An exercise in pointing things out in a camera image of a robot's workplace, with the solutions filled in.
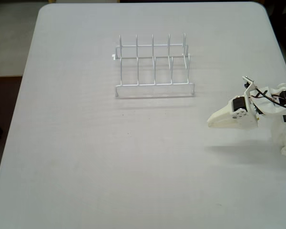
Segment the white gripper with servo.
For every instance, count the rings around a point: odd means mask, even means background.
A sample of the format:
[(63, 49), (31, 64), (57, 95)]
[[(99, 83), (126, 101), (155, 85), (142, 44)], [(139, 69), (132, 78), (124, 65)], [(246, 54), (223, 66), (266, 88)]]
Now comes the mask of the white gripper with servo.
[(248, 96), (237, 96), (225, 107), (213, 113), (207, 120), (210, 128), (257, 128), (257, 111)]

